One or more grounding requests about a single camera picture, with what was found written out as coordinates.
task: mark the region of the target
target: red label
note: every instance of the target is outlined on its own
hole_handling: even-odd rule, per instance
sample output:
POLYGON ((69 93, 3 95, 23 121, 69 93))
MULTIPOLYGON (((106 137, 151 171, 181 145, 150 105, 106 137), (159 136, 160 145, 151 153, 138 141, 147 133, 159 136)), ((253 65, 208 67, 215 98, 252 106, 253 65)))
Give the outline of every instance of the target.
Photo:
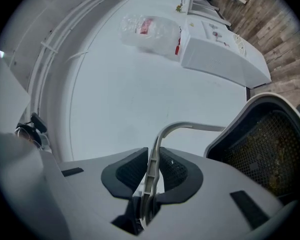
POLYGON ((178 46, 175 48, 175 52, 174 52, 175 55, 178 55, 179 49, 180 49, 180 46, 178 45, 178 46))
POLYGON ((149 30, 149 26, 152 23, 152 19, 147 19, 142 23, 141 29, 140 29, 140 34, 144 34, 147 35, 148 34, 148 30, 149 30))

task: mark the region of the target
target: small figurine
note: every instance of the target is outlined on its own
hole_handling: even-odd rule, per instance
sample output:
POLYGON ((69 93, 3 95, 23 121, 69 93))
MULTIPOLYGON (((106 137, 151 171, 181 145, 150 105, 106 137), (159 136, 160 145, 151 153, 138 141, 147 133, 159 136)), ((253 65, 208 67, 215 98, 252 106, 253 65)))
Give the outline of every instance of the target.
POLYGON ((181 4, 177 5, 175 10, 176 10, 177 12, 181 13, 182 5, 181 5, 181 4))

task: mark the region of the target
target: wooden floor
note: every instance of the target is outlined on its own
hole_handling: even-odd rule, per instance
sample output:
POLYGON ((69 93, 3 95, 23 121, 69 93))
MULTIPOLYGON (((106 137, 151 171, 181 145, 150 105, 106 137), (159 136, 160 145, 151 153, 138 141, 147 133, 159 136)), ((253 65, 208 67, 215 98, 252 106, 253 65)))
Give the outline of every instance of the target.
POLYGON ((251 96, 274 92, 300 104, 300 23, 283 0, 212 0, 231 30, 263 55, 272 82, 251 90, 251 96))

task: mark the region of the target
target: plastic bag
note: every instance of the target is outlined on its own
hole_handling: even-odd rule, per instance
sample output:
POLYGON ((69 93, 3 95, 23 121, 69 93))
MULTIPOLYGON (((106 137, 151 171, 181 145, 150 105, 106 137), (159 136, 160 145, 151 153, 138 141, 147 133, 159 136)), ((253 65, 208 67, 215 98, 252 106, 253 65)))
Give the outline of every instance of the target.
POLYGON ((180 39, 179 25, 158 16, 127 15, 121 21, 119 32, 125 45, 146 48, 164 56, 176 53, 180 39))

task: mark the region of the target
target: metal bar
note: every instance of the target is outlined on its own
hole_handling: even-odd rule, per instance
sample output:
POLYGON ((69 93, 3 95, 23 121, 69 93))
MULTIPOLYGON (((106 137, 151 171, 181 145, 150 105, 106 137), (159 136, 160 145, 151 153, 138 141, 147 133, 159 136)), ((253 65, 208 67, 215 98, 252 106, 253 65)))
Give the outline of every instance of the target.
POLYGON ((144 189, 142 191, 141 196, 141 203, 140 203, 140 219, 142 220, 141 224, 143 227, 146 227, 150 222, 150 211, 151 211, 151 204, 153 198, 157 193, 157 184, 160 177, 159 174, 159 150, 161 147, 162 139, 168 136, 171 132, 179 128, 189 128, 193 130, 200 130, 200 131, 209 131, 209 132, 222 132, 225 127, 222 126, 215 126, 209 124, 201 124, 195 122, 175 122, 169 124, 165 128, 163 128, 158 136, 155 138, 153 148, 150 153, 150 158, 148 162, 148 168, 146 170, 145 180, 144 180, 144 189), (149 177, 149 172, 153 171, 154 169, 154 179, 153 177, 149 177), (151 185, 151 192, 147 194, 147 191, 151 185))
POLYGON ((224 19, 222 19, 222 18, 215 17, 215 16, 210 15, 210 14, 208 14, 208 13, 206 13, 206 12, 203 12, 203 11, 189 10, 189 13, 190 13, 190 14, 196 14, 196 15, 199 15, 199 16, 203 16, 203 17, 209 18, 209 19, 214 20, 214 21, 216 21, 216 22, 220 22, 220 23, 222 23, 222 24, 225 24, 225 25, 227 25, 227 26, 229 26, 229 27, 231 26, 231 23, 230 23, 229 21, 224 20, 224 19))
POLYGON ((207 8, 207 9, 219 11, 219 8, 218 8, 218 7, 215 7, 215 6, 212 6, 212 5, 205 5, 205 4, 196 2, 196 1, 194 1, 193 4, 194 4, 194 5, 197 5, 197 6, 201 6, 201 7, 207 8))

